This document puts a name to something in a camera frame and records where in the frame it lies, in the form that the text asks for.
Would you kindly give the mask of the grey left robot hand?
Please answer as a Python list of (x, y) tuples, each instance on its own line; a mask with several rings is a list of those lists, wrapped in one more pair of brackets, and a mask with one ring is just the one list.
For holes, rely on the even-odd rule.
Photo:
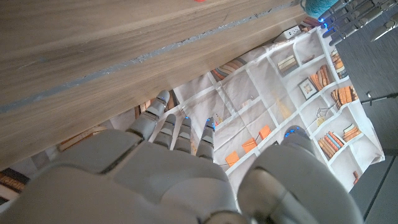
[(339, 0), (318, 18), (322, 37), (334, 46), (396, 6), (397, 0)]

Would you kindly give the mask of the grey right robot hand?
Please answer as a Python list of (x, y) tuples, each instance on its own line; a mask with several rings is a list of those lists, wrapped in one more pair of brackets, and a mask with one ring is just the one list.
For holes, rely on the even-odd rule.
[(362, 223), (352, 196), (291, 126), (249, 166), (237, 192), (214, 163), (208, 118), (196, 154), (191, 121), (154, 129), (160, 92), (126, 131), (107, 130), (61, 153), (1, 214), (2, 223)]

